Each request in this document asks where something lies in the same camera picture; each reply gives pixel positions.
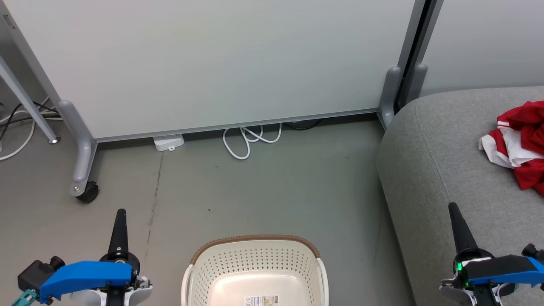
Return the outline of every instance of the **metal pole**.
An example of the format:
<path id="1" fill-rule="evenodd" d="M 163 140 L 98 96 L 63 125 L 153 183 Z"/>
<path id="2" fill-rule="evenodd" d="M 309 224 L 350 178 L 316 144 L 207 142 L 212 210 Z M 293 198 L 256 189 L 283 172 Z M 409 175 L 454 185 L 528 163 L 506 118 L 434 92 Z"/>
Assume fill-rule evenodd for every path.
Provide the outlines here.
<path id="1" fill-rule="evenodd" d="M 53 144 L 59 142 L 60 137 L 58 137 L 53 132 L 53 130 L 51 130 L 49 124 L 45 122 L 45 119 L 40 114 L 37 106 L 34 105 L 27 92 L 23 89 L 19 81 L 15 78 L 13 72 L 11 72 L 2 56 L 0 56 L 0 76 L 4 79 L 5 83 L 9 86 L 11 91 L 13 91 L 13 93 L 17 96 L 19 101 L 21 101 L 21 104 L 23 104 L 23 106 L 27 109 L 28 113 L 30 113 L 30 116 L 32 116 L 32 118 L 36 121 L 36 123 L 45 133 L 47 138 L 49 138 L 49 143 Z"/>

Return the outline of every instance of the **beige plastic basket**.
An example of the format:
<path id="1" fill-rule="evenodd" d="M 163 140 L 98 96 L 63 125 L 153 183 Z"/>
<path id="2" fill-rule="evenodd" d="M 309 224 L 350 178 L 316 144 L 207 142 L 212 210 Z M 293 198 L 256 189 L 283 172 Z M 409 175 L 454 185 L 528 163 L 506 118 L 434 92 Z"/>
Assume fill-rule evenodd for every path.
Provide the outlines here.
<path id="1" fill-rule="evenodd" d="M 182 306 L 328 306 L 329 285 L 319 252 L 287 235 L 219 239 L 191 259 Z"/>

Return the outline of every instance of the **product label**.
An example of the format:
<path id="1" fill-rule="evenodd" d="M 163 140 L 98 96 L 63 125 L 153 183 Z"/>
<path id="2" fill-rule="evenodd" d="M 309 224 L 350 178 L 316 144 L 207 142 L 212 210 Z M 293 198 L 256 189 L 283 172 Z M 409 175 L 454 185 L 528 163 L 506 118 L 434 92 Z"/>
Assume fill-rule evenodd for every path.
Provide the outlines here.
<path id="1" fill-rule="evenodd" d="M 275 295 L 246 296 L 245 306 L 279 306 L 279 299 Z"/>

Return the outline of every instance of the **red and white cloth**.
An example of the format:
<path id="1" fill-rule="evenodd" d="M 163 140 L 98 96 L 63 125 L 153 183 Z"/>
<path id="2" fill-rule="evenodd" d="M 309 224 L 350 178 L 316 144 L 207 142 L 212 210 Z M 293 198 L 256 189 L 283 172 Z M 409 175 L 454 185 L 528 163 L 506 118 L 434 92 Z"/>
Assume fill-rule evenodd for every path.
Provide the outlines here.
<path id="1" fill-rule="evenodd" d="M 497 129 L 480 138 L 489 161 L 514 169 L 522 190 L 544 195 L 544 101 L 526 102 L 497 118 Z"/>

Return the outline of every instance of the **gray ottoman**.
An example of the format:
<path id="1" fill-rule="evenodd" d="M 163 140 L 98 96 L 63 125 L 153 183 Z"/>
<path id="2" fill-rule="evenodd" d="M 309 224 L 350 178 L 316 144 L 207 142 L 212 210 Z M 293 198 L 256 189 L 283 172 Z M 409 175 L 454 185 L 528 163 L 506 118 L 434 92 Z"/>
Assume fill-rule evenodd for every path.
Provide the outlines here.
<path id="1" fill-rule="evenodd" d="M 490 163 L 478 139 L 496 118 L 544 87 L 454 91 L 409 103 L 387 129 L 378 170 L 418 306 L 455 305 L 438 286 L 455 256 L 448 203 L 457 202 L 480 248 L 495 256 L 544 248 L 544 198 L 521 191 L 511 169 Z M 521 285 L 504 305 L 543 305 L 544 292 Z"/>

